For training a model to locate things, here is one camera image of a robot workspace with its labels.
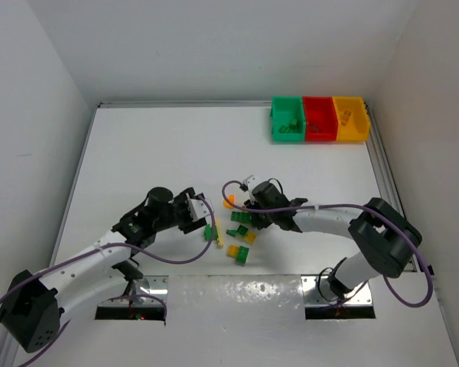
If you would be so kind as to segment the yellow half-round lego brick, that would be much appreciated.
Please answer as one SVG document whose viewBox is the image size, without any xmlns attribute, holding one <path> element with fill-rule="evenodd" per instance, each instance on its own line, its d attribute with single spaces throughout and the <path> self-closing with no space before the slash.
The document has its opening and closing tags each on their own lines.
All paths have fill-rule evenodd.
<svg viewBox="0 0 459 367">
<path fill-rule="evenodd" d="M 233 194 L 230 194 L 223 200 L 223 205 L 227 209 L 235 209 L 236 208 L 236 197 Z"/>
</svg>

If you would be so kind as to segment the red rounded lego brick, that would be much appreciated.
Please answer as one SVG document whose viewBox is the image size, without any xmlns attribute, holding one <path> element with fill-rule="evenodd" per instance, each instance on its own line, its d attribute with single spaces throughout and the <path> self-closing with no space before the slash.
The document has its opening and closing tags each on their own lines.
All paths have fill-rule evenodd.
<svg viewBox="0 0 459 367">
<path fill-rule="evenodd" d="M 313 134 L 322 134 L 324 132 L 323 124 L 320 121 L 310 122 L 308 128 Z"/>
</svg>

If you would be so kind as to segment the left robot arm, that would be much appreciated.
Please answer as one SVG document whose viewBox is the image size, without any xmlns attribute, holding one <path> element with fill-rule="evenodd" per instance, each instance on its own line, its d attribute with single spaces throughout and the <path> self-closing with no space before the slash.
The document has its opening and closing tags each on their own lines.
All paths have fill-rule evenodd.
<svg viewBox="0 0 459 367">
<path fill-rule="evenodd" d="M 35 274 L 15 275 L 0 301 L 0 324 L 25 352 L 38 352 L 77 314 L 131 295 L 144 278 L 134 257 L 145 254 L 158 233 L 177 228 L 188 234 L 214 220 L 210 201 L 193 188 L 174 195 L 155 187 L 78 254 Z"/>
</svg>

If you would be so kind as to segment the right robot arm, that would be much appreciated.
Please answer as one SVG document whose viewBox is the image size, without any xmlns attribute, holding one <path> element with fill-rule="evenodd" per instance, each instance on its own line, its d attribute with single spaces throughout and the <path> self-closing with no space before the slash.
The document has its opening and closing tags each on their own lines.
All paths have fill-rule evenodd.
<svg viewBox="0 0 459 367">
<path fill-rule="evenodd" d="M 257 229 L 276 225 L 288 232 L 321 232 L 354 241 L 358 253 L 340 260 L 318 283 L 321 296 L 330 302 L 343 300 L 370 279 L 398 278 L 422 243 L 420 232 L 378 197 L 365 206 L 310 206 L 305 198 L 288 199 L 270 180 L 251 176 L 239 187 L 249 195 L 244 207 Z"/>
</svg>

